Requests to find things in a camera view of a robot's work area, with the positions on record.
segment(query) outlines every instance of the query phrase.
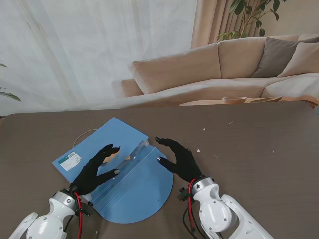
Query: paper scrap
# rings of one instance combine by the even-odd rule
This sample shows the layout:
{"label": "paper scrap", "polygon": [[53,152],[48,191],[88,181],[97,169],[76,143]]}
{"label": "paper scrap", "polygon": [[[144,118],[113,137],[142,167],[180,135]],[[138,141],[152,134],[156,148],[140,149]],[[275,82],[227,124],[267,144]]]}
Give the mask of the paper scrap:
{"label": "paper scrap", "polygon": [[109,157],[106,157],[106,158],[104,159],[103,163],[108,163],[108,162],[110,162],[113,158],[115,158],[115,156],[116,156],[118,153],[119,153],[119,152],[114,153],[114,154],[112,154],[112,155],[109,156]]}

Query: barcode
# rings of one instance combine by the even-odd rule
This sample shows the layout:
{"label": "barcode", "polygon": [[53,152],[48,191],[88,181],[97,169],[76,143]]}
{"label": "barcode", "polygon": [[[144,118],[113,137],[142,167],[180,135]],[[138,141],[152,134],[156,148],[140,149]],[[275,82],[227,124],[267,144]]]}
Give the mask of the barcode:
{"label": "barcode", "polygon": [[74,156],[74,155],[75,155],[75,152],[69,154],[69,155],[68,155],[68,158],[70,158],[70,157],[72,157],[72,156]]}

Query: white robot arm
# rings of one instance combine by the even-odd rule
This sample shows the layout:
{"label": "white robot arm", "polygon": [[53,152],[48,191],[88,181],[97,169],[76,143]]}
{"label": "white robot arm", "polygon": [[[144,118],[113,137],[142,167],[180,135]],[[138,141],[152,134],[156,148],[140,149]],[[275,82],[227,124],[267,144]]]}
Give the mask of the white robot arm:
{"label": "white robot arm", "polygon": [[49,199],[50,212],[39,218],[37,213],[31,213],[19,224],[9,239],[20,239],[27,230],[27,239],[65,239],[63,219],[74,215],[77,209],[76,200],[67,192],[56,192]]}
{"label": "white robot arm", "polygon": [[[198,180],[192,187],[194,199],[200,202],[201,226],[210,239],[235,225],[239,226],[229,239],[274,239],[234,198],[219,196],[219,186],[211,177]],[[20,239],[27,230],[27,239],[65,239],[63,220],[74,215],[77,202],[67,191],[56,192],[49,199],[50,212],[39,218],[37,213],[28,215],[9,239]]]}
{"label": "white robot arm", "polygon": [[220,239],[217,233],[239,226],[229,239],[274,239],[234,198],[219,196],[219,186],[211,177],[197,181],[192,187],[194,199],[200,202],[201,226],[211,239]]}

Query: sofa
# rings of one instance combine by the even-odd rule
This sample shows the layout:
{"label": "sofa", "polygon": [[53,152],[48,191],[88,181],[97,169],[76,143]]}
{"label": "sofa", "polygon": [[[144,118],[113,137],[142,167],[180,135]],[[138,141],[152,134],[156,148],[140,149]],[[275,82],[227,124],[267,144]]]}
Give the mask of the sofa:
{"label": "sofa", "polygon": [[[319,34],[272,38],[296,41],[317,36]],[[251,78],[263,56],[265,41],[265,37],[226,40],[177,55],[134,61],[129,66],[133,78],[115,84],[114,90],[122,98],[122,107],[177,106],[226,96],[311,95],[318,99],[318,73]]]}

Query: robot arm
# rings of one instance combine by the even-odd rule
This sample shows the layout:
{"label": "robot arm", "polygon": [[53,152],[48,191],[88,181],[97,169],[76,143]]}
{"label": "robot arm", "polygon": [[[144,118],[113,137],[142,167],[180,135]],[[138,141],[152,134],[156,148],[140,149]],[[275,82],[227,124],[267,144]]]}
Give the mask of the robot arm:
{"label": "robot arm", "polygon": [[[92,204],[90,202],[88,204],[81,203],[78,195],[89,194],[97,186],[120,173],[118,169],[113,169],[96,176],[98,168],[104,159],[117,153],[119,150],[120,148],[113,148],[112,144],[102,148],[83,167],[80,174],[71,183],[69,190],[63,189],[56,192],[49,199],[50,212],[47,215],[37,218],[37,213],[31,213],[20,223],[9,239],[20,239],[26,230],[27,239],[65,239],[66,232],[63,230],[64,218],[69,215],[78,214],[81,224],[82,212],[90,215],[93,211],[91,209]],[[81,235],[81,227],[82,225],[79,228],[79,235]]]}
{"label": "robot arm", "polygon": [[15,229],[9,239],[20,239],[27,230],[27,239],[65,239],[63,220],[66,216],[74,215],[77,203],[73,196],[66,191],[56,192],[49,199],[50,212],[39,218],[37,213],[28,215]]}
{"label": "robot arm", "polygon": [[[219,232],[239,226],[229,239],[273,239],[273,237],[232,197],[219,196],[219,186],[210,177],[204,177],[198,168],[192,153],[171,139],[155,138],[159,144],[168,146],[176,155],[176,164],[165,158],[157,158],[158,162],[172,173],[176,173],[185,181],[194,185],[191,192],[193,198],[200,202],[199,217],[201,226],[210,239],[220,239]],[[189,197],[181,191],[180,200]]]}
{"label": "robot arm", "polygon": [[239,226],[229,239],[274,239],[234,198],[219,197],[219,186],[212,178],[198,180],[192,187],[194,199],[200,202],[201,226],[211,239],[220,239],[223,232]]}

